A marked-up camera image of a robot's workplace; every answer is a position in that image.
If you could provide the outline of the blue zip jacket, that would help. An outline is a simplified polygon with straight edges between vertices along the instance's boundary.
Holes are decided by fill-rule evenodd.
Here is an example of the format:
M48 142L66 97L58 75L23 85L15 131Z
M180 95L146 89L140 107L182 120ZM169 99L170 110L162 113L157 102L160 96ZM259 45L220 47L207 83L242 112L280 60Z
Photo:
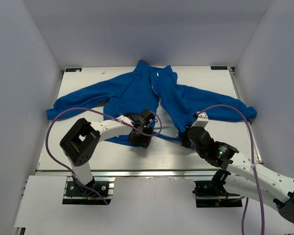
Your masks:
M178 75L171 66L157 68L139 61L132 72L58 98L53 108L46 111L47 118L53 120L67 109L71 111L61 118L71 118L81 114L82 108L92 109L101 101L106 103L103 112L115 118L126 113L140 113L144 109L155 112L158 106L162 106L177 129L178 136L172 138L160 134L159 137L182 142L186 128L194 122L193 114L208 107L212 107L207 111L208 118L212 120L239 122L257 116L253 107L247 107L238 99L180 85L177 79Z

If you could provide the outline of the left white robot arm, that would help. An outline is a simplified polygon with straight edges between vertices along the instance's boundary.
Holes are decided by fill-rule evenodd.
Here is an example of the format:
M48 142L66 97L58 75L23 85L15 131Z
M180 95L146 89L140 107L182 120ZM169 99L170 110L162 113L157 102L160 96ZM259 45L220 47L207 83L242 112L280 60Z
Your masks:
M126 145L147 148L153 132L152 122L155 115L145 109L141 113L127 113L117 120L88 122L80 118L60 141L60 147L69 159L77 190L82 195L93 192L95 180L88 161L98 143L116 138Z

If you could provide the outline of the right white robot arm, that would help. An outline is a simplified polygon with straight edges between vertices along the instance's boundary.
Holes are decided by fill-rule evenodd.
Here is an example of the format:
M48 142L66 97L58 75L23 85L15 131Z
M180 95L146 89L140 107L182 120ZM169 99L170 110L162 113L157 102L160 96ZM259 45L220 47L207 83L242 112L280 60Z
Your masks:
M193 194L217 197L238 194L259 200L294 224L294 179L274 172L236 148L214 141L203 127L190 127L186 140L207 163L218 168L211 181L196 181Z

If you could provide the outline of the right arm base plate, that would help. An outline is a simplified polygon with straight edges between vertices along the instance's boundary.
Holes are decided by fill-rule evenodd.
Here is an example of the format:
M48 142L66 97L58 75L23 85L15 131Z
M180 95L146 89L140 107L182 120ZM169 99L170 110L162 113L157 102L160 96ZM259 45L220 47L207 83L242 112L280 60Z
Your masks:
M210 181L194 181L197 208L240 208L243 206L239 194L228 193L225 189L214 188Z

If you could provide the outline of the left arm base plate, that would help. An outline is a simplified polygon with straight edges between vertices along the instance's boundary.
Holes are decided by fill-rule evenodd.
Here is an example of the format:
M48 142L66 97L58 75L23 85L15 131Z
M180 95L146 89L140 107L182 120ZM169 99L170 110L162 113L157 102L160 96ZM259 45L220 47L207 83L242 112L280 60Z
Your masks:
M112 180L95 180L93 189L104 198L105 202L97 193L81 187L72 177L68 177L65 183L62 204L96 206L107 206L110 204L114 189L114 182Z

